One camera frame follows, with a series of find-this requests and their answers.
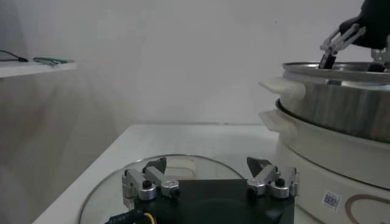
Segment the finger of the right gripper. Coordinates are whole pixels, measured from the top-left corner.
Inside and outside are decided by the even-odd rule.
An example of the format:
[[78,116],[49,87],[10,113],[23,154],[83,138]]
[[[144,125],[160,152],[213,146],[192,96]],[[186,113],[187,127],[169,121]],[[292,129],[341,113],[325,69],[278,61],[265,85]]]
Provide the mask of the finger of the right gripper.
[[352,24],[344,33],[341,32],[340,28],[334,30],[320,45],[320,49],[324,54],[319,62],[319,69],[331,69],[338,52],[359,39],[365,32],[366,28],[357,23]]
[[373,62],[369,65],[369,72],[388,72],[389,71],[389,39],[383,49],[371,49],[371,58]]

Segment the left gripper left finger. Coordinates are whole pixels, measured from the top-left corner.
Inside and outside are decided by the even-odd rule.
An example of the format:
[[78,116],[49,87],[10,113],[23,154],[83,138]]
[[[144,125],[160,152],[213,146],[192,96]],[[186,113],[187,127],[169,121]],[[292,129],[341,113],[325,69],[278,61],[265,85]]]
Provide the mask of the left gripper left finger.
[[122,175],[122,200],[128,209],[136,199],[152,201],[160,191],[162,197],[180,197],[179,181],[165,175],[167,158],[149,161],[141,171],[126,169]]

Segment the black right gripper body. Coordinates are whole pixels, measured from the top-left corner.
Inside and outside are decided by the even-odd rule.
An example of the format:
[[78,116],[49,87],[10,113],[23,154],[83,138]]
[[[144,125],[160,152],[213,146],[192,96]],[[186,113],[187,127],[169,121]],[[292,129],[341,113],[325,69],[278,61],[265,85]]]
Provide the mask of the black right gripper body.
[[352,44],[370,49],[384,49],[389,36],[389,0],[364,0],[360,14],[339,25],[341,34],[353,24],[365,27],[365,33]]

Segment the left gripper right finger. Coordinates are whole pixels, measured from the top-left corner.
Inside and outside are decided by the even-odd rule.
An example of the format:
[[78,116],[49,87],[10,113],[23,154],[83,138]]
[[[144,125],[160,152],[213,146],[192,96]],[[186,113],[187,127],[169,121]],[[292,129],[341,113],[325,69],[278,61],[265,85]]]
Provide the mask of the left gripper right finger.
[[256,197],[269,194],[277,199],[299,195],[299,173],[295,167],[280,169],[266,159],[247,157],[252,178],[247,180],[248,190]]

